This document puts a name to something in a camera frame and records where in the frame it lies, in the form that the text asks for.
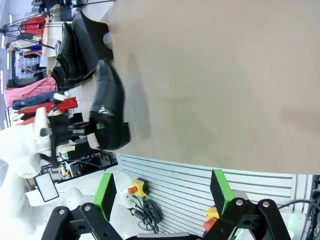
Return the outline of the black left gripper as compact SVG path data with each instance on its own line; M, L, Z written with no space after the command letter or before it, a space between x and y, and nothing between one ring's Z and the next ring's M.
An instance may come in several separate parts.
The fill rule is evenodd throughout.
M50 147L55 151L58 146L66 145L69 141L75 142L85 133L95 133L104 129L105 126L101 122L85 122L75 121L75 118L68 116L49 116L49 126L51 129Z

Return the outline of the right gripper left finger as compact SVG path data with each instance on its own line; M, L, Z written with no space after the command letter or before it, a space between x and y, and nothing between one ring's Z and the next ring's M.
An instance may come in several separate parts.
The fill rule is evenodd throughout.
M91 234L95 240L121 240L122 237L110 224L116 198L116 184L112 173L105 173L92 202L70 210L57 206L52 210L43 240L78 240L82 234Z

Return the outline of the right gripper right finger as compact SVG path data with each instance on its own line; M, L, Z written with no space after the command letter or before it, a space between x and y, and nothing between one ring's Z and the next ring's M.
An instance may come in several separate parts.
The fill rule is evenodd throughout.
M291 239L276 203L235 197L221 169L212 170L210 191L219 218L206 231L205 240L230 240L239 229L248 230L255 240Z

